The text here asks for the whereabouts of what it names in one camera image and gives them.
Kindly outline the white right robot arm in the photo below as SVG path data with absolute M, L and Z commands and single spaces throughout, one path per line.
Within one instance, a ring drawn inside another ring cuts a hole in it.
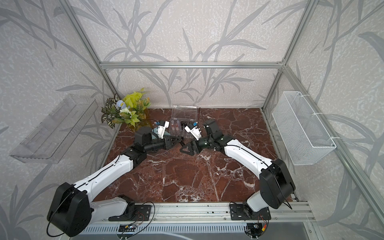
M 281 159 L 271 160 L 263 157 L 244 146 L 235 137 L 223 134 L 214 119 L 206 121 L 204 129 L 206 137 L 202 136 L 197 123 L 186 125 L 185 131 L 192 134 L 195 139 L 184 145 L 180 151 L 193 156 L 204 149 L 213 149 L 250 170 L 258 177 L 260 186 L 260 189 L 245 202 L 245 206 L 252 212 L 267 207 L 278 209 L 296 190 L 288 167 Z

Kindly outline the clear acrylic lipstick organizer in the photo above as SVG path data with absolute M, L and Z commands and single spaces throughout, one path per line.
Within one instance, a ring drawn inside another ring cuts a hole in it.
M 176 131 L 172 131 L 171 121 L 175 121 Z M 194 139 L 194 137 L 187 133 L 185 126 L 188 123 L 193 123 L 198 121 L 198 107 L 195 106 L 184 106 L 184 105 L 173 105 L 172 106 L 172 115 L 170 121 L 170 133 L 173 136 L 183 137 L 184 139 Z

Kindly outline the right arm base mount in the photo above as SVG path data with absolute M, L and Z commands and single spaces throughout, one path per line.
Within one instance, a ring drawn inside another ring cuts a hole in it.
M 246 203 L 238 204 L 230 202 L 230 214 L 233 221 L 246 221 L 246 220 L 271 220 L 271 214 L 268 207 L 263 208 L 257 212 L 253 211 Z

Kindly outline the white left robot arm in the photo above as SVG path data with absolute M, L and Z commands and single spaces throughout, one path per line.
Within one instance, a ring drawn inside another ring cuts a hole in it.
M 94 199 L 111 183 L 142 163 L 148 152 L 169 150 L 182 141 L 182 137 L 165 135 L 164 127 L 159 127 L 156 132 L 150 127 L 140 128 L 135 133 L 133 145 L 109 164 L 74 184 L 63 183 L 56 189 L 47 215 L 48 224 L 74 237 L 94 222 L 120 216 L 129 220 L 135 218 L 135 201 L 127 196 L 98 202 Z

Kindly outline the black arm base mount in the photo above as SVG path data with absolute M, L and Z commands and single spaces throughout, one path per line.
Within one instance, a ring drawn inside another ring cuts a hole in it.
M 110 222 L 139 221 L 146 222 L 150 220 L 152 205 L 131 205 L 120 216 L 109 217 Z

